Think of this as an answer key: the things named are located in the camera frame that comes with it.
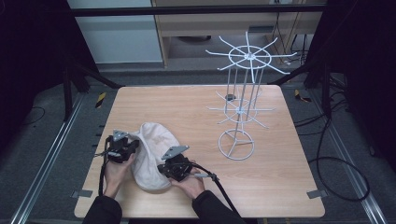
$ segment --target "beige cloth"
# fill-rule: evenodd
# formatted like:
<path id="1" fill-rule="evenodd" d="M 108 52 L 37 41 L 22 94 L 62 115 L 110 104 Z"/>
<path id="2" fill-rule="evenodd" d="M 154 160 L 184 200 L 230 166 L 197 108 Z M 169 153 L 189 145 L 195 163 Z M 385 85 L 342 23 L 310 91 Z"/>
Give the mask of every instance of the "beige cloth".
<path id="1" fill-rule="evenodd" d="M 131 166 L 137 185 L 145 190 L 166 189 L 171 186 L 168 178 L 158 171 L 164 164 L 161 157 L 170 147 L 179 146 L 176 138 L 159 123 L 142 124 L 140 131 L 129 133 L 131 140 L 140 140 Z"/>

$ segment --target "wire spinner rack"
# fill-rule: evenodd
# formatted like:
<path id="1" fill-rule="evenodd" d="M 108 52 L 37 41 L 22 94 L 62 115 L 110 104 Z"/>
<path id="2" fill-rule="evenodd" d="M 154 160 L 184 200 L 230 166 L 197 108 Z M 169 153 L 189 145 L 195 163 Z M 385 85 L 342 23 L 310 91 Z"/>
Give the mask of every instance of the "wire spinner rack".
<path id="1" fill-rule="evenodd" d="M 254 121 L 263 128 L 268 129 L 269 127 L 259 122 L 256 116 L 260 111 L 275 110 L 275 108 L 257 108 L 256 106 L 257 99 L 262 95 L 261 83 L 264 68 L 270 67 L 283 75 L 288 75 L 289 73 L 281 71 L 270 63 L 273 58 L 291 57 L 296 54 L 271 55 L 267 48 L 273 45 L 277 38 L 263 48 L 260 48 L 249 44 L 248 32 L 246 32 L 245 36 L 247 44 L 238 47 L 228 43 L 219 36 L 219 39 L 223 43 L 231 47 L 228 53 L 217 53 L 206 50 L 207 53 L 212 55 L 226 56 L 231 62 L 225 67 L 218 68 L 220 71 L 228 69 L 226 95 L 223 96 L 217 92 L 218 97 L 224 100 L 224 107 L 215 108 L 207 106 L 207 108 L 209 110 L 223 111 L 226 119 L 218 122 L 218 124 L 224 123 L 227 120 L 235 123 L 235 128 L 226 130 L 219 137 L 220 152 L 228 159 L 235 161 L 245 160 L 254 152 L 254 140 L 248 132 L 245 131 L 245 125 Z M 237 77 L 239 76 L 238 68 L 242 69 L 244 71 L 243 73 L 245 73 L 242 84 L 237 83 Z M 251 83 L 248 83 L 248 77 L 251 78 Z M 226 144 L 223 144 L 223 142 L 226 141 L 226 137 L 230 138 L 232 141 L 230 148 L 225 148 L 224 145 Z M 243 156 L 234 156 L 233 153 L 236 148 L 240 146 L 244 146 L 244 150 L 246 149 L 245 146 L 250 146 L 250 148 L 247 149 L 247 153 L 243 154 Z"/>

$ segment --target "table surface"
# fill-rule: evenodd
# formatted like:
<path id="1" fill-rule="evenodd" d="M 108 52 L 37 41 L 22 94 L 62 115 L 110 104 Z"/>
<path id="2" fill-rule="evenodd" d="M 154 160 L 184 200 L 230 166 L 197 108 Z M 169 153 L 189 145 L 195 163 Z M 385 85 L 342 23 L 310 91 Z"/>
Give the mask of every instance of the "table surface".
<path id="1" fill-rule="evenodd" d="M 309 199 L 307 192 L 317 186 L 308 166 L 297 132 L 291 120 L 282 91 L 278 86 L 261 85 L 256 120 L 244 125 L 253 138 L 255 150 L 246 160 L 233 161 L 219 151 L 219 137 L 235 128 L 219 110 L 226 86 L 156 86 L 124 87 L 116 96 L 99 142 L 103 151 L 106 138 L 114 129 L 135 132 L 145 122 L 161 123 L 190 149 L 184 155 L 215 173 L 242 217 L 322 217 L 320 198 Z M 236 153 L 246 153 L 244 149 Z M 92 190 L 91 198 L 79 197 L 77 217 L 85 217 L 97 196 L 98 179 L 103 158 L 96 157 L 87 174 L 83 189 Z M 218 187 L 205 178 L 205 187 L 223 202 Z M 191 200 L 176 188 L 150 192 L 140 189 L 128 174 L 116 200 L 124 217 L 196 217 Z"/>

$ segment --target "black wire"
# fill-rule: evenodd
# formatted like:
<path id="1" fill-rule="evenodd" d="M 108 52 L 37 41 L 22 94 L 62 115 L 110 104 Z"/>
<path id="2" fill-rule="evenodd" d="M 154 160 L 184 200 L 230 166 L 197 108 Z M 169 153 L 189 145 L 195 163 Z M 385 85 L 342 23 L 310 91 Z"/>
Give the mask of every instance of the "black wire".
<path id="1" fill-rule="evenodd" d="M 316 162 L 319 180 L 320 180 L 320 182 L 323 184 L 323 186 L 324 186 L 329 192 L 331 192 L 332 194 L 334 194 L 334 195 L 337 196 L 338 198 L 343 199 L 343 200 L 345 200 L 345 201 L 349 201 L 349 202 L 353 202 L 353 203 L 361 202 L 361 201 L 365 200 L 365 199 L 369 196 L 369 194 L 370 194 L 370 185 L 369 185 L 369 182 L 368 182 L 367 177 L 366 177 L 356 166 L 354 166 L 353 164 L 351 164 L 351 163 L 348 162 L 348 161 L 344 161 L 344 160 L 341 160 L 341 159 L 335 158 L 335 157 L 320 157 L 320 156 L 319 156 L 319 155 L 320 155 L 321 145 L 322 145 L 323 138 L 324 138 L 324 134 L 326 133 L 326 130 L 329 128 L 330 123 L 331 123 L 331 119 L 327 119 L 326 124 L 325 124 L 325 126 L 324 126 L 324 128 L 323 128 L 323 131 L 322 131 L 321 136 L 320 136 L 320 139 L 319 139 L 318 150 L 317 150 L 317 156 L 316 156 L 315 159 L 309 161 L 308 163 L 311 163 L 311 162 L 313 162 L 313 161 Z M 352 168 L 353 168 L 356 172 L 358 172 L 358 174 L 364 179 L 364 182 L 365 182 L 365 185 L 366 185 L 366 192 L 364 193 L 364 195 L 363 195 L 362 197 L 358 198 L 358 199 L 347 198 L 347 197 L 345 197 L 345 196 L 343 196 L 343 195 L 337 193 L 337 192 L 336 192 L 335 190 L 333 190 L 332 188 L 330 188 L 330 187 L 325 183 L 325 181 L 323 180 L 323 177 L 322 177 L 321 172 L 320 172 L 319 161 L 322 161 L 322 160 L 338 161 L 338 162 L 344 163 L 344 164 L 346 164 L 346 165 L 352 167 Z"/>
<path id="2" fill-rule="evenodd" d="M 283 41 L 282 34 L 280 33 L 279 29 L 279 12 L 276 13 L 276 27 L 277 27 L 277 33 L 279 34 L 280 42 L 282 43 L 283 50 L 286 53 L 286 47 L 285 47 L 285 42 Z"/>
<path id="3" fill-rule="evenodd" d="M 273 33 L 272 33 L 272 38 L 273 39 L 275 37 L 275 30 L 276 30 L 276 27 L 278 26 L 278 23 L 279 23 L 279 12 L 276 13 L 276 22 L 275 22 L 274 30 L 273 30 Z"/>
<path id="4" fill-rule="evenodd" d="M 221 191 L 221 194 L 223 195 L 224 199 L 227 201 L 228 205 L 230 205 L 231 209 L 238 215 L 241 217 L 241 215 L 239 215 L 238 211 L 236 210 L 235 206 L 233 205 L 233 202 L 231 202 L 231 199 L 228 197 L 227 193 L 225 192 L 224 187 L 220 184 L 218 177 L 215 174 L 212 174 L 210 171 L 206 170 L 204 167 L 202 167 L 201 165 L 195 163 L 195 162 L 190 162 L 190 163 L 185 163 L 185 162 L 178 162 L 178 163 L 173 163 L 173 166 L 177 166 L 177 165 L 191 165 L 195 168 L 198 168 L 200 170 L 203 170 L 204 172 L 207 173 L 208 176 L 210 176 L 212 178 L 212 180 L 216 183 L 216 185 L 218 186 L 219 190 Z"/>
<path id="5" fill-rule="evenodd" d="M 297 40 L 297 36 L 298 36 L 298 35 L 295 35 L 294 38 L 293 38 L 293 41 L 291 42 L 290 52 L 291 52 L 291 53 L 295 53 L 295 52 L 308 52 L 309 50 L 305 49 L 305 48 L 306 48 L 306 45 L 307 45 L 307 43 L 308 43 L 308 41 L 307 41 L 307 40 L 308 40 L 308 36 L 307 36 L 307 35 L 304 35 L 303 48 L 302 48 L 302 49 L 293 49 L 293 46 L 294 46 L 294 44 L 295 44 L 295 42 L 296 42 L 296 40 Z"/>
<path id="6" fill-rule="evenodd" d="M 330 82 L 331 82 L 330 85 L 332 87 L 337 88 L 338 90 L 345 91 L 347 89 L 347 87 L 345 85 L 343 85 L 340 81 L 338 81 L 334 77 L 330 77 Z"/>
<path id="7" fill-rule="evenodd" d="M 299 136 L 306 136 L 306 135 L 315 135 L 315 134 L 320 134 L 322 132 L 317 132 L 317 133 L 299 133 Z"/>
<path id="8" fill-rule="evenodd" d="M 299 61 L 299 60 L 300 60 L 301 55 L 297 55 L 297 54 L 296 54 L 295 56 L 298 56 L 298 58 L 296 58 L 296 59 L 288 58 L 288 62 L 289 62 L 289 63 L 292 63 L 292 62 L 295 62 L 295 61 Z"/>
<path id="9" fill-rule="evenodd" d="M 97 156 L 97 155 L 103 156 L 103 164 L 102 164 L 102 167 L 101 167 L 101 170 L 100 170 L 100 175 L 99 175 L 99 189 L 98 189 L 98 195 L 99 196 L 103 196 L 103 184 L 104 184 L 104 178 L 105 178 L 105 170 L 106 170 L 106 166 L 107 166 L 107 163 L 108 163 L 108 160 L 107 160 L 107 152 L 108 152 L 107 144 L 109 143 L 110 138 L 111 137 L 109 136 L 106 139 L 106 141 L 105 141 L 105 150 L 102 153 L 100 153 L 100 154 L 95 154 L 95 156 Z"/>
<path id="10" fill-rule="evenodd" d="M 306 44 L 306 35 L 304 35 L 303 50 L 300 57 L 300 65 L 303 65 L 305 63 L 305 44 Z"/>
<path id="11" fill-rule="evenodd" d="M 337 106 L 339 106 L 340 104 L 344 104 L 345 102 L 346 102 L 345 100 L 342 100 L 342 101 L 338 102 L 337 104 L 333 105 L 333 106 L 332 106 L 332 111 L 334 111 L 334 109 L 335 109 Z M 302 119 L 302 120 L 299 120 L 299 121 L 294 121 L 293 123 L 296 124 L 294 127 L 298 128 L 298 127 L 302 127 L 302 126 L 308 125 L 308 124 L 310 124 L 310 123 L 313 123 L 313 122 L 317 121 L 318 119 L 320 119 L 320 118 L 322 118 L 322 117 L 324 117 L 324 116 L 325 116 L 325 114 L 322 113 L 322 114 L 320 114 L 320 115 L 316 115 L 316 116 L 311 117 L 311 118 L 308 118 L 308 119 Z"/>
<path id="12" fill-rule="evenodd" d="M 345 94 L 345 92 L 344 92 L 344 91 L 337 91 L 337 92 L 334 92 L 334 93 L 330 96 L 330 98 L 332 99 L 332 98 L 334 97 L 334 95 L 337 95 L 337 94 Z"/>
<path id="13" fill-rule="evenodd" d="M 339 102 L 339 105 L 341 105 L 341 104 L 347 104 L 347 101 L 346 100 L 342 100 L 341 102 Z M 343 108 L 343 107 L 339 107 L 339 108 L 334 108 L 333 110 L 332 110 L 332 112 L 336 112 L 336 111 L 338 111 L 338 110 L 340 110 L 341 108 Z"/>
<path id="14" fill-rule="evenodd" d="M 44 117 L 44 115 L 46 115 L 46 110 L 43 107 L 41 107 L 41 106 L 33 106 L 32 109 L 41 109 L 43 111 L 43 114 L 40 116 L 40 118 L 35 119 L 33 121 L 30 121 L 30 122 L 23 123 L 22 125 L 29 125 L 29 124 L 36 123 L 39 120 L 41 120 Z"/>

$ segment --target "aluminum rail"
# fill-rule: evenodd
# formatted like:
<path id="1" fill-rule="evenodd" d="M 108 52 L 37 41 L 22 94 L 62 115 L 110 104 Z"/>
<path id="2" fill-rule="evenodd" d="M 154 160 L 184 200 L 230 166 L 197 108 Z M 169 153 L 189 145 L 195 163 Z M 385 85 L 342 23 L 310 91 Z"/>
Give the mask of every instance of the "aluminum rail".
<path id="1" fill-rule="evenodd" d="M 25 223 L 27 218 L 29 217 L 32 208 L 35 205 L 35 201 L 37 200 L 40 191 L 43 189 L 44 184 L 46 183 L 47 177 L 50 174 L 50 170 L 52 169 L 52 166 L 55 163 L 62 146 L 64 145 L 66 136 L 69 134 L 73 123 L 76 120 L 76 116 L 81 108 L 81 103 L 84 99 L 84 96 L 84 93 L 79 93 L 77 95 L 75 105 L 73 106 L 74 111 L 71 114 L 70 119 L 64 122 L 61 130 L 55 137 L 55 140 L 52 143 L 51 148 L 49 149 L 46 159 L 44 159 L 43 164 L 41 165 L 39 171 L 37 172 L 37 175 L 35 176 L 35 180 L 25 194 L 18 210 L 11 218 L 11 224 Z"/>

